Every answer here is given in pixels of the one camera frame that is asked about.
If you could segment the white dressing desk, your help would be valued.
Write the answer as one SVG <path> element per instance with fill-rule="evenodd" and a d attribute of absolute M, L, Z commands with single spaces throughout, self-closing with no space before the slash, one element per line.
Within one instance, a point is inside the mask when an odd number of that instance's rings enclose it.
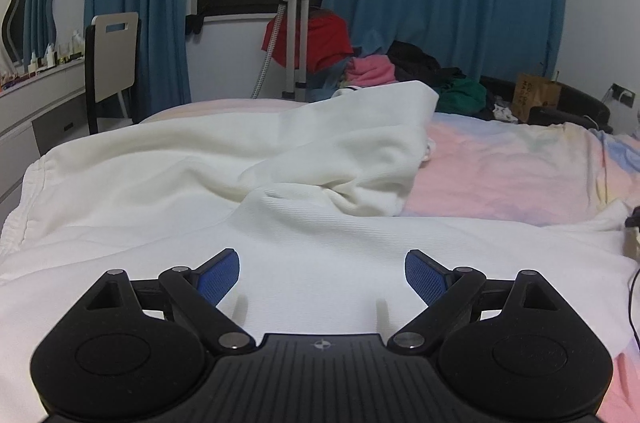
<path fill-rule="evenodd" d="M 51 148 L 87 133 L 85 66 L 79 59 L 1 93 L 1 217 L 20 203 L 26 169 Z"/>

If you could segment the beige black chair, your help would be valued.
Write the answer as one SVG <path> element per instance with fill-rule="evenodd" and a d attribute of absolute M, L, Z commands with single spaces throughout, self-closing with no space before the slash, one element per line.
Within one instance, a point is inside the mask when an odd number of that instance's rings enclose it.
<path fill-rule="evenodd" d="M 94 16 L 86 29 L 85 99 L 88 133 L 132 124 L 126 91 L 136 83 L 140 19 L 136 12 Z M 98 113 L 100 102 L 116 97 L 119 118 Z"/>

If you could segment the wall power outlet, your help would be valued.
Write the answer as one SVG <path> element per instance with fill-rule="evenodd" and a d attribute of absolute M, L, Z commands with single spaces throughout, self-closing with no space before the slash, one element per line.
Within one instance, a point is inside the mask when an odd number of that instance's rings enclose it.
<path fill-rule="evenodd" d="M 634 99 L 636 99 L 636 93 L 620 84 L 612 84 L 611 98 L 627 108 L 632 108 L 634 106 Z"/>

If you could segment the black garment pile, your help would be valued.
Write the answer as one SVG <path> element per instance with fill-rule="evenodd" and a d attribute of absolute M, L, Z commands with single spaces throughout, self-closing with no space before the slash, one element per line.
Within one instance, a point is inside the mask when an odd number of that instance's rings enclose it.
<path fill-rule="evenodd" d="M 394 41 L 386 56 L 395 67 L 398 82 L 420 81 L 436 90 L 465 79 L 459 68 L 442 68 L 434 57 L 413 44 Z"/>

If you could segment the green garment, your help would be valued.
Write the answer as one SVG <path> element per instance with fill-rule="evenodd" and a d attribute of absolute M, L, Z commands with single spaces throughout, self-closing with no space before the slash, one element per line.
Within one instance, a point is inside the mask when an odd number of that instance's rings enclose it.
<path fill-rule="evenodd" d="M 438 87 L 436 111 L 472 116 L 486 106 L 486 88 L 469 79 L 453 79 Z"/>

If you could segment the red garment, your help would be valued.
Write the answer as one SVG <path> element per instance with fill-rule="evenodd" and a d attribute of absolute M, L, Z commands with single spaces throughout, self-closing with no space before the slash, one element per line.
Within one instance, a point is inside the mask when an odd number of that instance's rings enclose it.
<path fill-rule="evenodd" d="M 286 65 L 286 12 L 277 37 L 276 47 L 272 58 L 285 67 Z M 276 18 L 268 22 L 262 50 L 268 50 L 271 33 Z M 309 15 L 307 39 L 307 72 L 318 73 L 329 68 L 345 58 L 354 56 L 352 43 L 349 39 L 346 21 L 324 9 L 313 9 Z"/>

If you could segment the pink garment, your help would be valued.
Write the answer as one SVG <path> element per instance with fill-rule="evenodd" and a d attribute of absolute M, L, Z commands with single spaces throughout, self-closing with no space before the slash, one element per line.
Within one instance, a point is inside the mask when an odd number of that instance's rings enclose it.
<path fill-rule="evenodd" d="M 345 68 L 349 85 L 371 87 L 396 82 L 395 66 L 386 55 L 352 58 Z"/>

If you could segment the pastel tie-dye bed sheet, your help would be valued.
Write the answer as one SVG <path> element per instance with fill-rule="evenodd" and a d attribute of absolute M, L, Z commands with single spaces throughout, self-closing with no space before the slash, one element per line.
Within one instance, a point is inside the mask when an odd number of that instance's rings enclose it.
<path fill-rule="evenodd" d="M 420 121 L 383 88 L 300 106 L 206 102 L 152 120 L 201 126 L 177 197 L 157 206 L 137 276 L 241 258 L 222 308 L 262 334 L 378 332 L 422 307 L 401 276 L 418 249 L 492 278 L 540 271 L 614 359 L 602 417 L 639 417 L 623 221 L 639 201 L 639 146 L 572 124 L 541 128 L 438 113 Z"/>

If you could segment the silver tripod with phone holder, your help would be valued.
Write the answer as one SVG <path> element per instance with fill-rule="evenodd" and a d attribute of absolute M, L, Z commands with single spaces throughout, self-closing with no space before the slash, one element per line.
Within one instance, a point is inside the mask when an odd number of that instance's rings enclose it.
<path fill-rule="evenodd" d="M 250 98 L 257 99 L 262 92 L 270 62 L 276 52 L 280 30 L 285 24 L 285 84 L 282 98 L 293 102 L 306 100 L 309 15 L 310 0 L 280 0 L 262 68 Z"/>

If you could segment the white sweatshirt garment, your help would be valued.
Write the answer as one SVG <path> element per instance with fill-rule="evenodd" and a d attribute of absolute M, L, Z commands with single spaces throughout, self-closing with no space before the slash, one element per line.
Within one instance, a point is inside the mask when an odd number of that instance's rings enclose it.
<path fill-rule="evenodd" d="M 254 335 L 392 335 L 423 307 L 404 278 L 413 249 L 496 279 L 536 269 L 616 361 L 605 420 L 637 421 L 637 140 L 434 102 L 420 83 L 205 102 L 32 163 L 1 235 L 2 420 L 43 419 L 32 353 L 104 271 L 154 278 L 232 247 L 241 277 L 221 309 Z"/>

